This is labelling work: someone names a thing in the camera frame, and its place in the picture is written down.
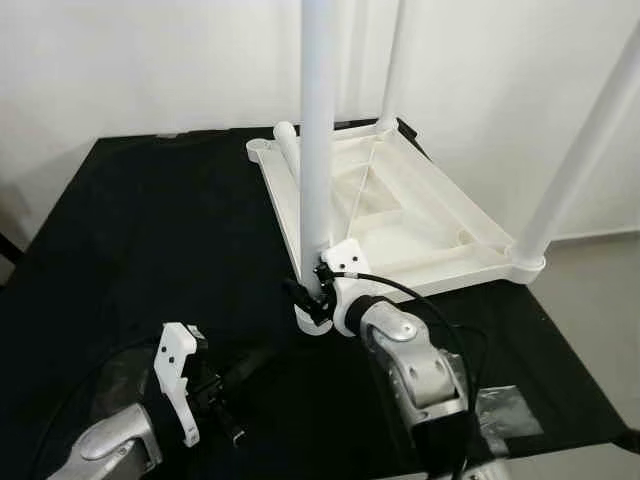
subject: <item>black table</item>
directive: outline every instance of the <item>black table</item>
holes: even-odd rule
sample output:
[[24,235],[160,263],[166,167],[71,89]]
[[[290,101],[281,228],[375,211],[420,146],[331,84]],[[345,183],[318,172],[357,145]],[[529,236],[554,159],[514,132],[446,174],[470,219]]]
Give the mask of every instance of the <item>black table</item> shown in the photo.
[[[281,288],[293,273],[246,156],[255,137],[271,129],[96,142],[0,295],[3,478],[59,466],[89,421],[88,372],[167,321],[198,324],[213,350],[268,344],[278,355],[235,400],[244,449],[211,431],[197,448],[167,446],[154,478],[374,478],[419,468],[358,342],[297,331]],[[629,433],[526,287],[498,281],[433,300],[451,321],[488,332],[484,385],[517,385],[542,425],[543,435],[508,441],[511,456]],[[437,330],[434,342],[447,346]],[[477,361],[480,346],[467,341]],[[488,458],[482,442],[474,457]]]

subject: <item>white support rod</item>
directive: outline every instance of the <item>white support rod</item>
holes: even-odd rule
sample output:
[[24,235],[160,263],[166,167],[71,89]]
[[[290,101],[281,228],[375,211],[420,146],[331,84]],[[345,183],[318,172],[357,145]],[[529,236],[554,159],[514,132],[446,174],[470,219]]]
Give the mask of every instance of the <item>white support rod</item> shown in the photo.
[[404,75],[405,66],[408,61],[409,44],[411,35],[407,25],[410,22],[410,8],[407,5],[412,0],[400,0],[398,3],[398,13],[396,15],[396,27],[393,33],[393,44],[391,46],[391,58],[387,70],[387,83],[384,87],[384,98],[382,100],[382,113],[376,124],[378,132],[384,132],[397,125],[396,114],[400,97],[401,79]]
[[320,293],[320,284],[313,269],[330,241],[334,116],[333,1],[302,2],[300,281],[312,295]]
[[581,184],[605,152],[640,86],[640,22],[636,24],[586,122],[569,148],[533,217],[512,250],[516,264],[535,268]]

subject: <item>black cable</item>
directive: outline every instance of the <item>black cable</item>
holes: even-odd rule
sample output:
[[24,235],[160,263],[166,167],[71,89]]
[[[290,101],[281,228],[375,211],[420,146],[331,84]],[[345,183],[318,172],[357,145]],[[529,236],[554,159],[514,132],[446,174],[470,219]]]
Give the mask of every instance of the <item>black cable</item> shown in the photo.
[[454,469],[453,474],[451,476],[451,480],[460,480],[462,478],[462,474],[464,473],[464,470],[465,470],[465,468],[467,466],[467,461],[468,461],[468,456],[469,456],[469,444],[471,443],[472,433],[473,433],[473,430],[475,429],[473,416],[474,416],[476,399],[477,399],[477,385],[473,381],[473,378],[472,378],[472,375],[471,375],[471,365],[469,364],[469,358],[468,358],[466,349],[464,347],[464,342],[462,341],[462,338],[458,334],[458,331],[447,320],[447,318],[444,316],[444,314],[440,311],[440,309],[433,302],[431,302],[430,300],[427,300],[426,298],[422,297],[422,295],[420,295],[415,290],[412,290],[411,288],[409,288],[409,287],[407,287],[405,285],[402,285],[401,283],[395,282],[395,281],[390,280],[388,278],[380,277],[378,275],[371,275],[369,273],[331,272],[331,276],[336,277],[336,278],[342,277],[342,278],[353,278],[353,279],[361,279],[361,280],[370,280],[370,281],[377,282],[377,283],[382,283],[384,285],[388,285],[388,286],[393,287],[393,288],[395,288],[397,290],[400,290],[401,292],[406,293],[407,295],[415,298],[417,301],[419,301],[420,303],[425,305],[431,311],[431,313],[434,314],[434,316],[438,319],[438,321],[442,324],[442,326],[444,326],[447,329],[451,339],[453,340],[453,343],[455,344],[456,349],[458,350],[458,353],[460,354],[460,358],[461,358],[462,364],[464,366],[464,375],[465,375],[465,380],[466,380],[466,384],[467,384],[467,400],[468,400],[468,408],[469,408],[469,427],[468,427],[468,432],[467,432],[467,438],[464,439],[465,454],[464,454],[463,461],[460,463],[460,465],[457,468]]
[[87,382],[87,380],[89,380],[98,370],[100,370],[102,367],[104,367],[104,365],[109,360],[111,360],[113,357],[115,357],[116,355],[119,355],[122,352],[125,352],[125,351],[127,351],[127,350],[129,350],[131,348],[139,347],[141,345],[155,344],[159,340],[160,340],[160,337],[158,337],[158,336],[146,337],[144,339],[136,340],[134,342],[131,342],[131,343],[128,343],[128,344],[123,345],[121,347],[118,347],[115,350],[109,351],[98,362],[96,362],[96,364],[94,364],[82,376],[82,378],[80,378],[80,380],[78,380],[69,389],[67,394],[60,399],[60,401],[57,403],[56,407],[53,409],[53,412],[49,416],[49,419],[46,422],[46,426],[45,426],[44,430],[42,431],[42,434],[40,435],[40,438],[38,439],[38,442],[36,443],[36,448],[35,448],[35,452],[34,452],[34,455],[33,455],[33,460],[31,461],[31,468],[30,468],[29,475],[27,476],[27,478],[29,478],[29,479],[35,479],[36,478],[35,475],[36,475],[36,473],[38,471],[38,465],[39,465],[40,460],[41,460],[42,452],[44,451],[44,446],[45,446],[47,437],[51,433],[51,430],[53,429],[55,421],[58,418],[58,415],[60,415],[60,413],[63,411],[63,409],[67,406],[67,404],[71,401],[71,399],[76,395],[76,393],[80,390],[80,388],[85,384],[85,382]]

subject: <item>white vertical post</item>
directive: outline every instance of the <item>white vertical post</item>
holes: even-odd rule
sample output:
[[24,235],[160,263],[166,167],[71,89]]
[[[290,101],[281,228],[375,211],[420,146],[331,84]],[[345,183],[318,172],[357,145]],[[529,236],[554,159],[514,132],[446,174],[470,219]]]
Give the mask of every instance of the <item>white vertical post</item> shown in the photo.
[[640,23],[600,92],[585,124],[512,250],[516,264],[536,268],[580,185],[602,156],[640,85]]
[[329,247],[331,143],[334,111],[333,1],[302,2],[302,126],[300,131],[300,281],[320,293],[313,273]]
[[384,87],[384,99],[382,100],[382,113],[376,123],[376,130],[384,132],[396,128],[396,113],[400,97],[401,79],[405,73],[408,60],[411,35],[408,24],[411,20],[411,8],[407,5],[411,0],[400,0],[396,16],[396,27],[393,33],[391,46],[391,58],[387,70],[387,83]]

